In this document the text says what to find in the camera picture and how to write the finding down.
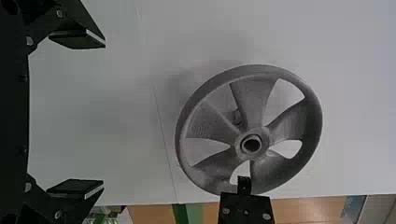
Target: black mounting arm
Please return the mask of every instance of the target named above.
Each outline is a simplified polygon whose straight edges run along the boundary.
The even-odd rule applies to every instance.
[[[80,0],[0,0],[0,224],[81,223],[103,181],[69,179],[44,191],[27,174],[28,55],[47,36],[70,49],[105,47]]]
[[[270,198],[250,192],[250,177],[238,176],[238,192],[221,193],[219,224],[275,224]]]

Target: wheel spoke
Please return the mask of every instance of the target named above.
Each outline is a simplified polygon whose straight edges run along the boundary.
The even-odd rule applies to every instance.
[[[230,84],[246,128],[262,126],[262,117],[275,79],[251,78]]]
[[[203,102],[192,116],[186,137],[206,138],[232,145],[239,133],[239,129],[220,111]]]
[[[211,179],[221,182],[229,181],[233,171],[244,161],[237,156],[235,148],[230,147],[198,162],[193,167],[204,171]]]
[[[292,173],[290,160],[272,151],[259,161],[250,162],[250,176],[253,193],[263,193],[277,187],[276,184]]]
[[[273,144],[284,140],[302,140],[308,112],[308,102],[302,100],[268,124],[267,128],[271,132]]]

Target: white backdrop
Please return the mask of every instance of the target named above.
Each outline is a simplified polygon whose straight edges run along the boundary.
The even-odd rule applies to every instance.
[[[324,116],[313,159],[268,195],[396,192],[393,2],[83,3],[107,48],[73,51],[46,40],[30,57],[29,171],[43,187],[67,177],[101,178],[100,203],[217,201],[178,167],[178,113],[215,74],[267,63],[302,77]],[[276,93],[274,114],[297,97]]]

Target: wheel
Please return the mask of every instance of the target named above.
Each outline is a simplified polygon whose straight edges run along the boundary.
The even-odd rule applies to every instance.
[[[304,99],[264,126],[264,109],[279,79],[297,87]],[[238,107],[235,114],[240,116],[239,124],[206,100],[226,85]],[[318,98],[299,77],[274,66],[244,65],[212,77],[184,105],[175,135],[177,159],[195,185],[217,195],[222,191],[236,192],[236,185],[230,183],[233,171],[250,161],[252,193],[261,194],[286,183],[303,169],[317,148],[321,128]],[[191,166],[186,158],[187,148],[183,147],[186,138],[219,141],[229,148]],[[302,142],[291,159],[268,149],[285,140]]]

